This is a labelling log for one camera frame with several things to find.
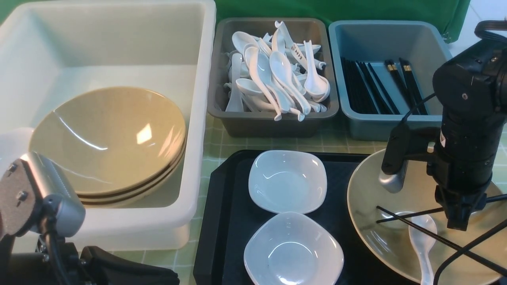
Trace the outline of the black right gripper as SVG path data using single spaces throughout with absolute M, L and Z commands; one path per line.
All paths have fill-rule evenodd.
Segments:
M 506 41 L 483 39 L 433 74 L 442 104 L 437 153 L 436 201 L 449 229 L 466 231 L 471 214 L 485 200 L 506 123 Z

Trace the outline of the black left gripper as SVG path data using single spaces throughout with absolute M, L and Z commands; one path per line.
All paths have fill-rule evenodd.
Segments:
M 2 285 L 58 285 L 47 252 L 13 254 L 14 237 L 1 241 Z M 73 243 L 61 244 L 62 264 L 72 285 L 179 285 L 173 270 L 136 263 L 99 247 L 84 247 L 81 254 Z

